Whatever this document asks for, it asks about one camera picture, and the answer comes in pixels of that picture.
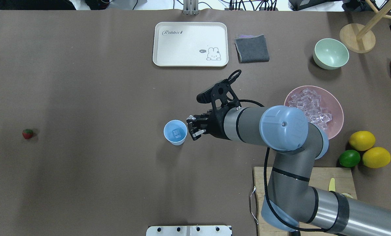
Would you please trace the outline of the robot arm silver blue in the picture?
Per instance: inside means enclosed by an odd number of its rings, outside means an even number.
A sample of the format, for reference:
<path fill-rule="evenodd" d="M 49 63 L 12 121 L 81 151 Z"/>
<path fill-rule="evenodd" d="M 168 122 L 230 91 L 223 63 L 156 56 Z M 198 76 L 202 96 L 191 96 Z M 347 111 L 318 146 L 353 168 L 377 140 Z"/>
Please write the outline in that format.
<path fill-rule="evenodd" d="M 268 224 L 300 231 L 303 222 L 315 226 L 311 231 L 328 234 L 391 236 L 390 210 L 310 186 L 315 160 L 326 153 L 329 141 L 300 109 L 213 108 L 190 115 L 186 122 L 193 140 L 204 133 L 275 150 L 261 212 Z"/>

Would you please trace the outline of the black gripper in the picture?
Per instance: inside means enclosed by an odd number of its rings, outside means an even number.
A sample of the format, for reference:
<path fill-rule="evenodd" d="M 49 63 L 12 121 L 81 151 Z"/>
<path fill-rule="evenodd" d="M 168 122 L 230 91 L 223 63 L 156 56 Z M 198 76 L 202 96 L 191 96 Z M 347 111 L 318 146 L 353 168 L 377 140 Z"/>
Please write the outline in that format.
<path fill-rule="evenodd" d="M 196 120 L 186 120 L 192 140 L 196 141 L 202 134 L 210 134 L 219 139 L 230 140 L 224 130 L 224 120 L 229 111 L 229 107 L 214 108 L 206 113 L 193 115 Z"/>

